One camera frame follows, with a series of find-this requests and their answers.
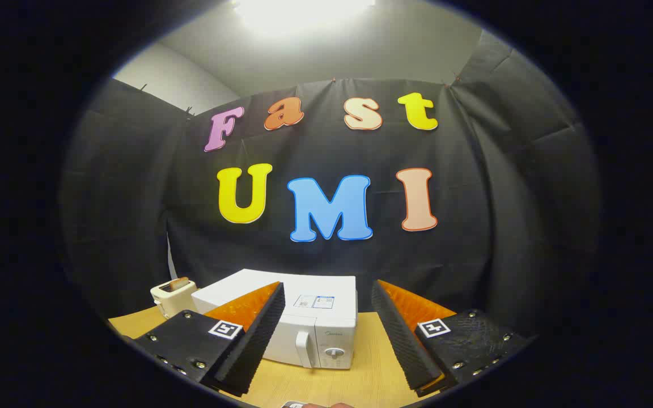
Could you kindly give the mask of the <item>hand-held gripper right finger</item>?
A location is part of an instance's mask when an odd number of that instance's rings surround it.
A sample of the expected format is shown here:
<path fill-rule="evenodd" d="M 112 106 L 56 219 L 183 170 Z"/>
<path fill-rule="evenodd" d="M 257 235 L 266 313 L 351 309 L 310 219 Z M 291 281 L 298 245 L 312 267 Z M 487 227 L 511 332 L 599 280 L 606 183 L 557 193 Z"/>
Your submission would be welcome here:
<path fill-rule="evenodd" d="M 474 382 L 531 343 L 482 310 L 454 312 L 383 280 L 374 282 L 371 305 L 419 397 Z"/>

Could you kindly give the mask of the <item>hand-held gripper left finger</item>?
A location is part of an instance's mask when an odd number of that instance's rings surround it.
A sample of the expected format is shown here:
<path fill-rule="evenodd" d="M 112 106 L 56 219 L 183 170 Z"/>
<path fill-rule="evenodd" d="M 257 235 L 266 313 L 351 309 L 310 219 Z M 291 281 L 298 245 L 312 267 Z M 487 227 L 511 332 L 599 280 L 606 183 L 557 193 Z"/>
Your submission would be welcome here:
<path fill-rule="evenodd" d="M 183 310 L 135 338 L 134 347 L 192 382 L 241 397 L 284 308 L 283 283 L 272 282 L 206 313 Z"/>

